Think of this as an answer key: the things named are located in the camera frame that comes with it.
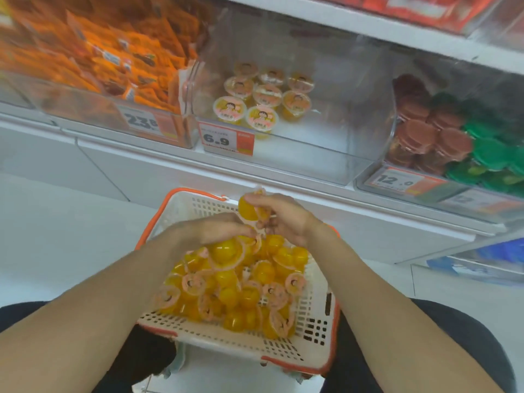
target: hand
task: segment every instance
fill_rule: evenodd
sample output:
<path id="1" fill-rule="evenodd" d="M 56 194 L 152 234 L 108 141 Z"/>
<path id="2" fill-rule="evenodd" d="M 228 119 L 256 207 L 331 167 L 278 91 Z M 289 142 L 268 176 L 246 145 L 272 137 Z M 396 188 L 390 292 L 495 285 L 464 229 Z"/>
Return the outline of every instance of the hand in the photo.
<path id="1" fill-rule="evenodd" d="M 234 236 L 252 238 L 256 236 L 256 232 L 249 225 L 244 224 L 233 212 L 180 222 L 174 224 L 172 228 L 183 235 L 191 249 L 229 240 Z"/>
<path id="2" fill-rule="evenodd" d="M 246 194 L 244 198 L 249 204 L 269 208 L 275 214 L 265 226 L 258 222 L 258 228 L 265 227 L 266 233 L 280 234 L 299 247 L 306 247 L 308 231 L 317 224 L 322 224 L 290 196 L 250 193 Z"/>

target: price label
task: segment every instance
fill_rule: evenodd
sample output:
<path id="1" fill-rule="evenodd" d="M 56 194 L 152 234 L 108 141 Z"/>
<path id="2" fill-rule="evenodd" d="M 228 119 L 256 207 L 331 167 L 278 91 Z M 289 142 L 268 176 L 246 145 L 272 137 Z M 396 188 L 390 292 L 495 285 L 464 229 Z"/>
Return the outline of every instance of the price label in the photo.
<path id="1" fill-rule="evenodd" d="M 466 190 L 461 194 L 457 194 L 441 201 L 440 204 L 466 208 L 468 210 L 486 214 L 495 214 L 497 212 L 524 206 L 523 202 L 476 189 Z"/>
<path id="2" fill-rule="evenodd" d="M 199 130 L 203 145 L 242 153 L 247 156 L 253 155 L 253 148 L 255 147 L 255 135 L 253 133 L 202 122 L 199 123 Z"/>
<path id="3" fill-rule="evenodd" d="M 445 183 L 442 179 L 427 177 L 416 172 L 404 171 L 393 167 L 383 167 L 375 173 L 366 185 L 384 187 L 409 195 L 419 195 Z"/>
<path id="4" fill-rule="evenodd" d="M 162 135 L 160 128 L 158 127 L 157 119 L 154 117 L 153 113 L 124 105 L 116 105 L 116 107 L 118 107 L 118 110 L 122 114 L 124 120 L 127 121 L 130 128 Z"/>

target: white shelf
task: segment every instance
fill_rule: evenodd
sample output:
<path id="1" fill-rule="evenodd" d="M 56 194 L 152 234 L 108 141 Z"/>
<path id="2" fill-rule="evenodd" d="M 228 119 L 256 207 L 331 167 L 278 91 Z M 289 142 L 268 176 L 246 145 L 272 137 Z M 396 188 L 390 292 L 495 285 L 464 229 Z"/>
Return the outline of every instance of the white shelf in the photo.
<path id="1" fill-rule="evenodd" d="M 524 53 L 423 28 L 322 0 L 228 0 L 379 40 L 524 74 Z"/>

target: white plastic basket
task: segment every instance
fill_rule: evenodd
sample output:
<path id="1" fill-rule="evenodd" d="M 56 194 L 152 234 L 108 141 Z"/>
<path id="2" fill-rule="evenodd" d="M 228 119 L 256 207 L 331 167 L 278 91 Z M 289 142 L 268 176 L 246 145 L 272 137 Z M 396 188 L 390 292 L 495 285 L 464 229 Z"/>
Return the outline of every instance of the white plastic basket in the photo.
<path id="1" fill-rule="evenodd" d="M 172 190 L 149 222 L 136 249 L 168 226 L 219 212 L 238 212 L 237 202 L 194 189 Z M 288 370 L 322 374 L 335 354 L 338 304 L 324 275 L 312 258 L 305 267 L 308 281 L 297 309 L 296 332 L 291 338 L 269 340 L 261 332 L 235 333 L 218 323 L 195 323 L 185 317 L 146 313 L 139 325 L 159 335 L 233 356 L 270 362 Z"/>

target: yellow jelly cup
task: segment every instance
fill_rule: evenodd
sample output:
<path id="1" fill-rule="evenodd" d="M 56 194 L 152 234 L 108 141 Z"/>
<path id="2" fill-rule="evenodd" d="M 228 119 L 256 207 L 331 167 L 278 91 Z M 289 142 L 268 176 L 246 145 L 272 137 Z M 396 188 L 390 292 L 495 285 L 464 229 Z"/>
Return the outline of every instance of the yellow jelly cup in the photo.
<path id="1" fill-rule="evenodd" d="M 236 62 L 233 73 L 238 77 L 253 79 L 258 75 L 258 66 L 255 62 Z"/>
<path id="2" fill-rule="evenodd" d="M 307 94 L 315 88 L 315 82 L 309 76 L 295 72 L 288 77 L 288 86 L 292 91 Z"/>
<path id="3" fill-rule="evenodd" d="M 224 82 L 224 89 L 235 98 L 242 99 L 244 103 L 251 99 L 255 84 L 250 78 L 233 76 Z"/>
<path id="4" fill-rule="evenodd" d="M 255 135 L 257 139 L 267 139 L 278 124 L 278 114 L 268 106 L 253 106 L 247 111 L 246 122 L 251 129 L 259 132 Z"/>
<path id="5" fill-rule="evenodd" d="M 239 125 L 246 110 L 244 101 L 234 96 L 222 96 L 213 103 L 213 112 L 223 123 Z"/>
<path id="6" fill-rule="evenodd" d="M 311 108 L 311 99 L 301 92 L 288 91 L 282 96 L 282 117 L 287 121 L 299 120 Z"/>
<path id="7" fill-rule="evenodd" d="M 258 74 L 258 79 L 262 84 L 272 84 L 281 87 L 284 84 L 284 72 L 274 67 L 263 69 Z"/>
<path id="8" fill-rule="evenodd" d="M 253 90 L 253 100 L 259 106 L 276 109 L 282 103 L 282 91 L 272 84 L 257 85 Z"/>

